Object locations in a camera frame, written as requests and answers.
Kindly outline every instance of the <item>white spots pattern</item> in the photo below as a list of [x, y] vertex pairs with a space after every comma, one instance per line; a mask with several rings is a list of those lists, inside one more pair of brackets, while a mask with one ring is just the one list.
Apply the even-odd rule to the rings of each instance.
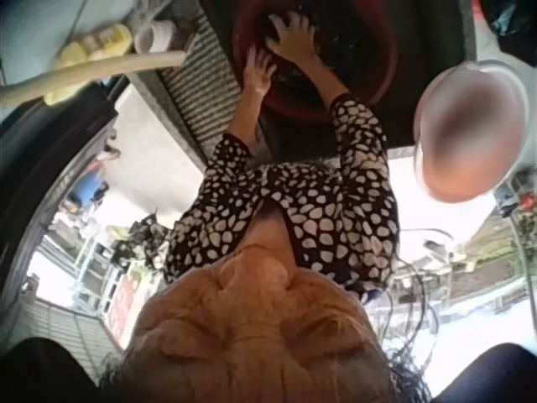
[[223, 136], [195, 208], [171, 231], [175, 259], [164, 268], [168, 282], [194, 264], [206, 266], [233, 252], [259, 203], [270, 198], [284, 212], [298, 265], [361, 298], [385, 287], [399, 234], [385, 136], [372, 111], [350, 96], [336, 100], [331, 111], [341, 144], [339, 170], [291, 163], [246, 170], [248, 148]]

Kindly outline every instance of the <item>yellow container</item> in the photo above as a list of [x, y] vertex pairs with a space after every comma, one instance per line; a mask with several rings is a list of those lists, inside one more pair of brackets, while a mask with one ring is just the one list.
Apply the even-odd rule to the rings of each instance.
[[[115, 24], [102, 31], [89, 34], [82, 39], [69, 43], [61, 50], [53, 64], [53, 70], [60, 70], [72, 65], [92, 60], [108, 59], [125, 55], [133, 43], [133, 36], [123, 24]], [[54, 105], [73, 97], [86, 82], [65, 86], [49, 92], [43, 99], [47, 105]]]

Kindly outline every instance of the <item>red sign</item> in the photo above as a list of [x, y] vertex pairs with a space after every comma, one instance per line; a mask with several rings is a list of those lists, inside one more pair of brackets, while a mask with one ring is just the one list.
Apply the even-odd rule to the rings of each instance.
[[127, 323], [128, 312], [133, 304], [135, 287], [138, 288], [138, 281], [129, 279], [124, 275], [117, 285], [108, 310], [108, 328], [118, 343], [121, 340], [125, 323]]

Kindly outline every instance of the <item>blue object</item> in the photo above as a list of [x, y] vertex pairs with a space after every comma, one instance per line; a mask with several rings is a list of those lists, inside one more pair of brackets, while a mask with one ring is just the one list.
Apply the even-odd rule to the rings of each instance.
[[86, 172], [70, 192], [70, 196], [80, 203], [81, 207], [88, 207], [95, 192], [102, 186], [102, 178], [98, 170]]

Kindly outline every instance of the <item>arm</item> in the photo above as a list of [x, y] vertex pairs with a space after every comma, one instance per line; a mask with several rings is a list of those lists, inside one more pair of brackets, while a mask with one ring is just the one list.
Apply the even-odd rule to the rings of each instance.
[[199, 191], [200, 200], [218, 203], [225, 197], [225, 186], [244, 172], [251, 157], [250, 147], [255, 144], [255, 128], [261, 103], [270, 89], [270, 77], [276, 70], [271, 65], [271, 56], [254, 48], [248, 51], [244, 69], [244, 88], [241, 100], [232, 121], [216, 145], [209, 159], [203, 183]]
[[229, 123], [227, 132], [241, 140], [250, 149], [255, 143], [255, 127], [258, 124], [263, 95], [251, 88], [244, 88], [241, 100]]
[[257, 52], [252, 48], [248, 51], [241, 101], [227, 129], [228, 133], [248, 147], [255, 143], [255, 128], [261, 112], [261, 103], [269, 92], [270, 77], [276, 71], [276, 66], [271, 65], [271, 61], [271, 56], [264, 50]]
[[380, 283], [390, 271], [399, 239], [397, 205], [389, 184], [386, 136], [369, 106], [353, 97], [315, 54], [314, 34], [306, 17], [289, 13], [290, 23], [271, 16], [279, 43], [268, 39], [277, 55], [295, 63], [315, 84], [330, 109], [340, 144], [343, 221], [358, 233], [360, 279]]

